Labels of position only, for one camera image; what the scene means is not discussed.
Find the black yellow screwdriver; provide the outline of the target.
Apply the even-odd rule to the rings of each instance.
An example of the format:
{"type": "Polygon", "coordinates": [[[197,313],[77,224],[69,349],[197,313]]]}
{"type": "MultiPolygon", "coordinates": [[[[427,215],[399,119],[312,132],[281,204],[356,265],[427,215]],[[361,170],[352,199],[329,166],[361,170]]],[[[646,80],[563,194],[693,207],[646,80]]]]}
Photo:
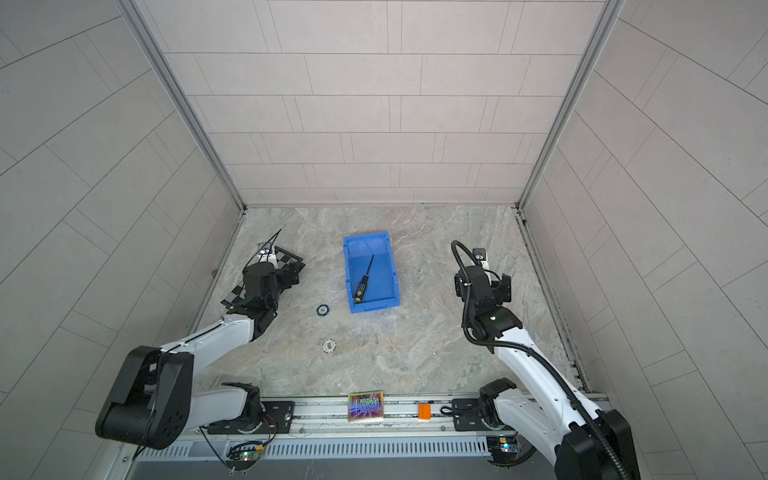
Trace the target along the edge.
{"type": "Polygon", "coordinates": [[[367,269],[366,269],[362,279],[360,280],[358,286],[356,287],[355,294],[353,296],[353,301],[354,301],[355,304],[361,303],[363,301],[363,299],[364,299],[364,295],[365,295],[365,292],[366,292],[366,289],[367,289],[367,285],[368,285],[368,282],[369,282],[369,274],[370,274],[370,270],[371,270],[372,264],[374,262],[374,258],[375,258],[375,256],[372,255],[371,258],[370,258],[368,267],[367,267],[367,269]]]}

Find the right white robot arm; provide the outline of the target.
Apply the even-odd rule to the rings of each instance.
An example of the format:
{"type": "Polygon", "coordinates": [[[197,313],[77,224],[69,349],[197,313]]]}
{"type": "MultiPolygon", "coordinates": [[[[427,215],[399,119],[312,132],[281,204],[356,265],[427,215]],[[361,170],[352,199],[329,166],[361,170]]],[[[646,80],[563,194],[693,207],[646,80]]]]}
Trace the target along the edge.
{"type": "Polygon", "coordinates": [[[544,356],[505,306],[509,281],[507,275],[490,280],[480,266],[462,267],[454,277],[465,338],[495,354],[522,382],[500,379],[484,387],[485,422],[520,433],[559,479],[639,478],[628,421],[601,409],[544,356]]]}

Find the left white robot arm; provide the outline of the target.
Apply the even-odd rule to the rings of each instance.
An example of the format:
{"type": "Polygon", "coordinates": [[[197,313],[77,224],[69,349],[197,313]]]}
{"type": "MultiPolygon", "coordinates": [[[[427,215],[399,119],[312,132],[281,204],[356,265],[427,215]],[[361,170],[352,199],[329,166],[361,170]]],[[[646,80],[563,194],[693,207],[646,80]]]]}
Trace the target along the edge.
{"type": "Polygon", "coordinates": [[[299,282],[302,260],[282,255],[244,268],[215,323],[160,347],[131,350],[95,423],[98,437],[161,450],[183,432],[214,426],[250,433],[265,423],[258,387],[229,382],[193,390],[195,377],[227,353],[255,341],[277,316],[280,295],[299,282]]]}

